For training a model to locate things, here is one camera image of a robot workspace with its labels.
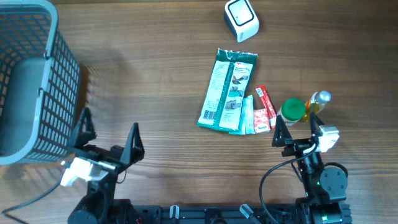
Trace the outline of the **green glove package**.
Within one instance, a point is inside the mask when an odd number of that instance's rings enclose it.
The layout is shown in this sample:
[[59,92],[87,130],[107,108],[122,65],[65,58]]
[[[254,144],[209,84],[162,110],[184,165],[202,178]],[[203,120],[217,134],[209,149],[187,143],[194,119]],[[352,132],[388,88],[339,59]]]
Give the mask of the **green glove package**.
[[256,62],[257,54],[218,49],[197,126],[239,130],[244,94]]

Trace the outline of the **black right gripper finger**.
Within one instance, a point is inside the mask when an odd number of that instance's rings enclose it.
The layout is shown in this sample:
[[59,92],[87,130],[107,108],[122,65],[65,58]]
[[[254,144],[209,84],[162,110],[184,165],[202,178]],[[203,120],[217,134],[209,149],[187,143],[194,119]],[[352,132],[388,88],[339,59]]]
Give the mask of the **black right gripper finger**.
[[324,125],[324,122],[314,113],[310,113],[310,129],[312,134],[316,134],[317,126]]
[[292,144],[292,136],[281,115],[276,117],[272,147],[284,147]]

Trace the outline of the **light green sachet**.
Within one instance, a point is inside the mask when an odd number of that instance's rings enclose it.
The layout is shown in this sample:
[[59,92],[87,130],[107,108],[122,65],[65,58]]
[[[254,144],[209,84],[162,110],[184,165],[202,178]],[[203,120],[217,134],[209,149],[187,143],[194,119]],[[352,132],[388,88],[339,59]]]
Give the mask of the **light green sachet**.
[[238,130],[229,133],[236,135],[255,134],[254,105],[252,95],[249,95],[243,99],[243,108],[241,110]]

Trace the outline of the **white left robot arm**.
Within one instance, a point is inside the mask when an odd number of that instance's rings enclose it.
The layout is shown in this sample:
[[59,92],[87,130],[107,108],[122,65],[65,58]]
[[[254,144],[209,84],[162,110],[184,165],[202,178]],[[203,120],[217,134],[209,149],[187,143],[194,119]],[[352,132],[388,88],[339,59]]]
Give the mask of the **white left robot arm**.
[[67,142],[75,157],[61,180],[70,186],[76,179],[85,180],[87,192],[68,217],[68,223],[142,223],[142,218],[129,199],[115,199],[118,176],[143,160],[145,150],[134,123],[124,146],[102,149],[89,142],[96,132],[89,108],[84,108]]

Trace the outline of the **green lid jar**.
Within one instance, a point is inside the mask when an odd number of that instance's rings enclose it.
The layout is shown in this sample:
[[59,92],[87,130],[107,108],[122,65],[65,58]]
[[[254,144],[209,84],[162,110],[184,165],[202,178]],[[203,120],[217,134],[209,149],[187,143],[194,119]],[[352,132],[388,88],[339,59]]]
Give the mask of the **green lid jar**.
[[305,103],[297,98],[289,98],[279,108],[277,115],[281,115],[287,126],[292,126],[300,121],[306,112]]

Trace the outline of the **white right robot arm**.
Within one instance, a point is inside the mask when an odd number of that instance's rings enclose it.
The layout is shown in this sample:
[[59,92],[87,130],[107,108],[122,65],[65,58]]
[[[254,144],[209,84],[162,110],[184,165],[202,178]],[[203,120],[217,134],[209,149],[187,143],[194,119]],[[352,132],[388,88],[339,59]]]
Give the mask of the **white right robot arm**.
[[348,170],[337,162],[324,163],[321,154],[331,149],[340,137],[334,125],[325,125],[315,114],[310,115],[311,136],[293,139],[281,117],[277,116],[273,147],[283,147],[282,156],[293,157],[290,164],[297,165],[305,197],[294,205],[296,223],[351,223],[343,205],[348,186]]

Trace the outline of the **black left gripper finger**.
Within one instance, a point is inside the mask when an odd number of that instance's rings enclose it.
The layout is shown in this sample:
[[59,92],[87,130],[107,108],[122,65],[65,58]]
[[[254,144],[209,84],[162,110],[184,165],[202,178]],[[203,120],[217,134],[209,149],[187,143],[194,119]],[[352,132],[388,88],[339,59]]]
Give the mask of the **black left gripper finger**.
[[91,118],[91,111],[88,107],[83,108],[77,124],[67,141],[67,146],[81,148],[95,138],[96,132]]
[[125,165],[133,165],[143,160],[144,154],[145,150],[139,133],[139,124],[134,123],[127,137],[120,161]]

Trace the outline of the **yellow oil bottle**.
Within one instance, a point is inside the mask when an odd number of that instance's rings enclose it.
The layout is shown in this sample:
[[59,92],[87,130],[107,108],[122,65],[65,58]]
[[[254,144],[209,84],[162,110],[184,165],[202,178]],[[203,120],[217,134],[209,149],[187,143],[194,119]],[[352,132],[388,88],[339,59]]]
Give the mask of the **yellow oil bottle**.
[[329,91],[318,91],[315,92],[312,97],[305,103],[305,114],[302,118],[303,122],[310,120],[310,114],[318,114],[321,112],[326,104],[331,100],[331,94]]

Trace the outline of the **red sachet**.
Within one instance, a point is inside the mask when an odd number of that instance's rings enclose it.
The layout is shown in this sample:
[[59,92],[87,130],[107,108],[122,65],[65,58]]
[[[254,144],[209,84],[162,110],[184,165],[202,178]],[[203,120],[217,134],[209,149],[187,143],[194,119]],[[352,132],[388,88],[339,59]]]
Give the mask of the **red sachet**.
[[264,85],[259,85],[259,86],[255,87],[255,90],[256,90],[257,94],[259,95],[263,106],[267,110],[270,127],[271,127],[271,129],[274,129],[276,126],[277,113],[275,112],[274,106],[271,102],[271,99],[269,97],[267,89]]

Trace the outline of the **orange tissue pack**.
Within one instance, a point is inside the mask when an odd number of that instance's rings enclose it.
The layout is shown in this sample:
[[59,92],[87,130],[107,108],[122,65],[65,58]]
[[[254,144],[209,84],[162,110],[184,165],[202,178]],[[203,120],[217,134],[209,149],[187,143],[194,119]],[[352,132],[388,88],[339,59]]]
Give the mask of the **orange tissue pack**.
[[268,112],[266,109],[254,110],[254,131],[268,133],[271,130]]

